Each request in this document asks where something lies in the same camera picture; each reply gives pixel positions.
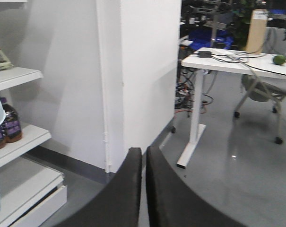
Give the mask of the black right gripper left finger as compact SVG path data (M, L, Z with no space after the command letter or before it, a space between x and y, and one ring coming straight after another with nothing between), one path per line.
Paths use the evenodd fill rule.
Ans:
M112 180L58 227L136 227L142 178L140 148L130 148Z

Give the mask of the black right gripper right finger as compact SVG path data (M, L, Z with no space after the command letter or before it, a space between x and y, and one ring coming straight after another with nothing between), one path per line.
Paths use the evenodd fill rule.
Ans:
M169 165L160 148L147 148L146 191L152 227L241 227L242 223L211 206L190 189Z

